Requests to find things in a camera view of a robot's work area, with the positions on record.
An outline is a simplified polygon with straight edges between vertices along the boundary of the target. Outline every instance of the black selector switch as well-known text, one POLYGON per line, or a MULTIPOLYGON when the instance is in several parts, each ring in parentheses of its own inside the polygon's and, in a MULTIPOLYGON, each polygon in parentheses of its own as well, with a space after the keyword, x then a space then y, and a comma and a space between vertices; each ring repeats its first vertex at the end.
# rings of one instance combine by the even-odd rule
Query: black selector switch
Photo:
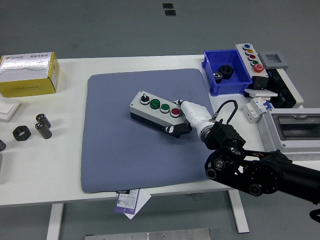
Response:
POLYGON ((150 98, 144 93, 140 98, 140 103, 143 105, 147 105, 150 103, 150 98))

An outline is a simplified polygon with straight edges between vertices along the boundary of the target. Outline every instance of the blue plastic bin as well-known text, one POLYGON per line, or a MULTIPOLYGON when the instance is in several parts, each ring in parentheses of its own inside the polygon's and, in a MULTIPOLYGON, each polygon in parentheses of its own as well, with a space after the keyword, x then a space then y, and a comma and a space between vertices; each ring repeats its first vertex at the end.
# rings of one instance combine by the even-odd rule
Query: blue plastic bin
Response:
POLYGON ((202 67, 208 78, 212 96, 243 94, 245 89, 252 83, 252 79, 236 49, 205 51, 202 67), (233 67, 234 72, 230 79, 222 79, 220 83, 217 83, 213 72, 218 71, 221 65, 230 65, 233 67))

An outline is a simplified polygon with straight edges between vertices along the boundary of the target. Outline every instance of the green button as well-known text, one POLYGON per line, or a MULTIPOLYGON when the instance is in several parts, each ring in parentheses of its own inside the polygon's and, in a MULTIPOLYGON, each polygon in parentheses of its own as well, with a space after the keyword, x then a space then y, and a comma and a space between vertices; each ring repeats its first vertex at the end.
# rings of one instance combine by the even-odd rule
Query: green button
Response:
POLYGON ((152 99, 150 102, 150 107, 152 109, 158 109, 160 107, 160 101, 158 99, 152 99))
POLYGON ((163 112, 164 114, 166 114, 166 113, 168 113, 169 112, 169 110, 170 110, 170 106, 168 105, 168 104, 162 104, 161 105, 161 112, 163 112))

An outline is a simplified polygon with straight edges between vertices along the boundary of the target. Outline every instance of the metal cylinder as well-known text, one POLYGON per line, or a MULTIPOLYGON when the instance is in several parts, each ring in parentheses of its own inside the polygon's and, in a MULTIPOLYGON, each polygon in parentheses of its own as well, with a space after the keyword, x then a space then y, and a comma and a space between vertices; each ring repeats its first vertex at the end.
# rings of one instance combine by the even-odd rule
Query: metal cylinder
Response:
POLYGON ((7 145, 0 139, 0 152, 2 152, 3 150, 5 150, 7 147, 7 145))
POLYGON ((51 127, 51 123, 49 122, 49 120, 46 117, 46 115, 44 115, 43 113, 38 114, 35 117, 35 120, 37 120, 40 123, 45 123, 45 125, 48 127, 48 129, 51 127))
POLYGON ((49 130, 48 126, 44 122, 37 122, 35 124, 35 129, 41 134, 44 139, 49 139, 52 136, 52 132, 49 130))

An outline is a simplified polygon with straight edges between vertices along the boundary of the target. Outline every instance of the cardboard box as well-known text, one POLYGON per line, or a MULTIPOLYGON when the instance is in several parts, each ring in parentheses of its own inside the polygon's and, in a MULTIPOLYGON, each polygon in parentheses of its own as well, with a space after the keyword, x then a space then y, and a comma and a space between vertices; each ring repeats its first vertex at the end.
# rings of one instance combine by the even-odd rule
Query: cardboard box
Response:
POLYGON ((0 93, 6 98, 54 94, 58 77, 54 52, 4 55, 0 59, 0 93))

